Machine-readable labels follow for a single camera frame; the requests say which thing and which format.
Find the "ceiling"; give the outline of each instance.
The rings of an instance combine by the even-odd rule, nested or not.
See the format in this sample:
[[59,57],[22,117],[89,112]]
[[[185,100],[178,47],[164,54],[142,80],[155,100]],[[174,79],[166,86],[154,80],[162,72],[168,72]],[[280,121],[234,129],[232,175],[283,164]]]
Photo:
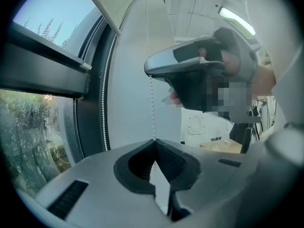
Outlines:
[[248,21],[245,0],[165,0],[177,41],[211,36],[217,28],[227,26],[218,14],[221,6]]

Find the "hand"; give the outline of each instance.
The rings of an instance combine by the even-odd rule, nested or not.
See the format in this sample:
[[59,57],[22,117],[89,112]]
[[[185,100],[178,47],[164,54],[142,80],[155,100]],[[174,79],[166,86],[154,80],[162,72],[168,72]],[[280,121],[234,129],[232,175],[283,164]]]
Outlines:
[[[240,67],[240,62],[239,62],[239,58],[230,53],[227,52],[225,50],[221,50],[222,53],[222,58],[223,58],[223,62],[225,64],[225,73],[228,76],[233,76],[236,75],[239,72],[239,67]],[[201,48],[199,49],[199,56],[200,57],[206,57],[207,52],[205,48]],[[171,92],[171,94],[169,95],[170,100],[176,104],[179,105],[181,104],[181,100],[179,99],[177,93],[175,91]]]

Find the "desk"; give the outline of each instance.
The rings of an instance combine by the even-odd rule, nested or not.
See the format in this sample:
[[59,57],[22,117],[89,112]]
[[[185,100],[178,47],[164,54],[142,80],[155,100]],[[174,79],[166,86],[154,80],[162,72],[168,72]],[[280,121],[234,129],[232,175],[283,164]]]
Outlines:
[[240,153],[242,145],[232,139],[215,140],[211,142],[203,142],[199,145],[200,148],[210,151],[222,151],[228,153]]

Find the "sky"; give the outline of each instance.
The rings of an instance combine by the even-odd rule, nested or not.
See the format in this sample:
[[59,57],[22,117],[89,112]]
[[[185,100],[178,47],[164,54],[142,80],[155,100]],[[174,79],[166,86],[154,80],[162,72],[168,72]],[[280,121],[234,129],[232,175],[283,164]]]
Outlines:
[[29,19],[27,28],[37,33],[41,24],[40,34],[51,19],[50,35],[54,35],[59,24],[63,22],[55,44],[61,45],[74,30],[77,24],[95,8],[92,0],[27,0],[14,18],[14,22],[24,25]]

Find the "ceiling light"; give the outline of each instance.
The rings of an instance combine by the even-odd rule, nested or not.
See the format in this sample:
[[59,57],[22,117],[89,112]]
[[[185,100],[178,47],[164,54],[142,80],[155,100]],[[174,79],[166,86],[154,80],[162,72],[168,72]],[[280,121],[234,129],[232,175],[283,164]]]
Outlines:
[[235,19],[242,26],[244,26],[253,36],[256,34],[253,27],[250,24],[248,24],[245,20],[243,20],[240,16],[236,15],[234,12],[231,12],[226,8],[221,8],[219,14],[225,18]]

